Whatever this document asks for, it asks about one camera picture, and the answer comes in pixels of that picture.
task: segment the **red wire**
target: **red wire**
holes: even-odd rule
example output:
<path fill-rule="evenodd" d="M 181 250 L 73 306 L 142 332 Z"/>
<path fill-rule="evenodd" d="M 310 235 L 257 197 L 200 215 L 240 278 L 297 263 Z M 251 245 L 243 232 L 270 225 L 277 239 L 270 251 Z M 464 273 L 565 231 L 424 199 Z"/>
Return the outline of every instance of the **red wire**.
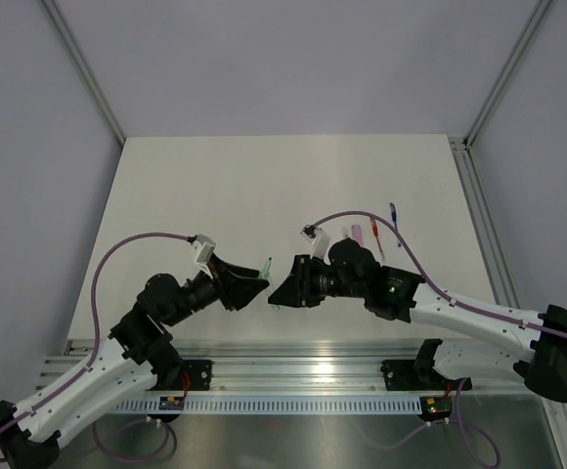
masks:
<path fill-rule="evenodd" d="M 374 238 L 377 240 L 377 246 L 379 247 L 379 253 L 381 253 L 382 261 L 383 261 L 383 249 L 381 249 L 381 241 L 379 240 L 379 228 L 377 227 L 377 222 L 373 217 L 369 217 L 371 219 L 372 225 L 372 234 Z"/>
<path fill-rule="evenodd" d="M 182 374 L 182 384 L 184 385 L 184 397 L 182 400 L 185 402 L 190 390 L 190 375 L 188 373 Z"/>

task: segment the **metal floor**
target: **metal floor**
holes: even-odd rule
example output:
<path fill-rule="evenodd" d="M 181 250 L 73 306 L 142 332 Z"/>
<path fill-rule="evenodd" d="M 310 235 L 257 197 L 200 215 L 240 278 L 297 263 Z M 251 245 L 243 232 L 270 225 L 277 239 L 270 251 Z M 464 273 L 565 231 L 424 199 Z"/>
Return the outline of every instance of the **metal floor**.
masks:
<path fill-rule="evenodd" d="M 467 396 L 465 417 L 481 425 L 497 442 L 502 468 L 561 468 L 542 401 L 532 396 Z M 107 415 L 99 422 L 101 438 L 112 434 L 133 416 Z M 182 415 L 171 426 L 176 434 L 163 460 L 138 467 L 179 469 L 468 469 L 479 466 L 468 456 L 459 429 L 432 427 L 406 445 L 386 451 L 377 444 L 401 440 L 422 422 L 410 415 L 383 416 L 217 416 Z M 143 424 L 107 443 L 124 456 L 151 452 L 163 431 Z M 491 463 L 494 453 L 475 437 L 481 457 Z M 54 467 L 134 467 L 94 451 L 91 431 L 82 432 L 61 454 Z"/>

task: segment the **white bracket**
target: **white bracket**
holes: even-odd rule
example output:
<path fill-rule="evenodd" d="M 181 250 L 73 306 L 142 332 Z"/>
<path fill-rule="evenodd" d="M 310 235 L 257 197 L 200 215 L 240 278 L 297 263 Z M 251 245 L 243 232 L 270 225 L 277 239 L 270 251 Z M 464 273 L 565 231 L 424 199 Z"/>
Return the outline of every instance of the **white bracket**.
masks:
<path fill-rule="evenodd" d="M 433 369 L 448 379 L 468 376 L 522 383 L 523 378 L 514 371 L 516 356 L 500 347 L 483 342 L 463 343 L 444 340 L 433 356 Z"/>
<path fill-rule="evenodd" d="M 312 245 L 312 257 L 318 259 L 325 259 L 327 249 L 331 238 L 322 228 L 315 228 L 312 225 L 306 225 L 301 230 L 303 238 Z"/>
<path fill-rule="evenodd" d="M 212 257 L 215 247 L 216 243 L 204 234 L 198 234 L 193 241 L 193 261 L 210 278 L 213 278 L 213 276 L 209 267 L 207 267 L 207 263 L 209 258 Z"/>

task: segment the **black mount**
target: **black mount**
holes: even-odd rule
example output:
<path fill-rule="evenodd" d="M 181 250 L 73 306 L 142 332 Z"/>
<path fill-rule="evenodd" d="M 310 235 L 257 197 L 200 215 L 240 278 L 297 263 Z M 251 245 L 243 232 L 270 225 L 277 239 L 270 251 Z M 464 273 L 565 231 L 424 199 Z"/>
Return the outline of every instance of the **black mount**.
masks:
<path fill-rule="evenodd" d="M 0 402 L 0 428 L 14 418 L 17 408 L 7 401 Z M 32 442 L 29 431 L 22 431 L 18 424 L 0 435 L 0 449 L 12 469 L 44 469 L 50 467 L 60 455 L 56 431 L 43 443 Z"/>
<path fill-rule="evenodd" d="M 385 360 L 381 374 L 387 391 L 446 391 L 449 384 L 457 389 L 461 379 L 447 379 L 433 369 L 440 339 L 425 340 L 414 360 Z M 464 391 L 472 389 L 470 378 L 464 383 Z"/>
<path fill-rule="evenodd" d="M 184 360 L 182 365 L 182 374 L 188 374 L 190 379 L 190 391 L 209 391 L 209 385 L 212 381 L 212 360 Z M 151 391 L 184 391 L 184 381 L 175 380 L 166 388 L 157 385 L 151 388 Z"/>
<path fill-rule="evenodd" d="M 540 315 L 543 326 L 567 332 L 567 310 L 549 305 Z M 538 341 L 532 341 L 536 351 L 531 362 L 517 362 L 514 371 L 525 378 L 525 386 L 534 393 L 567 403 L 567 339 L 542 333 Z"/>
<path fill-rule="evenodd" d="M 418 274 L 381 266 L 372 253 L 350 238 L 334 244 L 330 265 L 309 255 L 294 256 L 292 270 L 268 302 L 290 308 L 312 308 L 326 297 L 364 298 L 364 307 L 385 320 L 410 322 Z"/>

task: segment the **green object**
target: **green object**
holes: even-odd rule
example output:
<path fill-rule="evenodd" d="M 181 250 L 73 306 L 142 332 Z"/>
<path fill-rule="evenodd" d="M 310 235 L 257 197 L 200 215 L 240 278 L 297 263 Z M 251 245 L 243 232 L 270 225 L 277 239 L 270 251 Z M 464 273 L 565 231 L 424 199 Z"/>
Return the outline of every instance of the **green object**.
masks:
<path fill-rule="evenodd" d="M 266 260 L 264 267 L 260 271 L 260 278 L 263 278 L 264 280 L 268 281 L 268 288 L 266 288 L 266 293 L 268 293 L 268 296 L 271 296 L 271 294 L 275 291 L 273 289 L 273 282 L 271 281 L 271 264 L 273 264 L 273 258 L 269 257 Z M 271 308 L 273 309 L 273 311 L 280 310 L 279 305 L 271 305 Z"/>

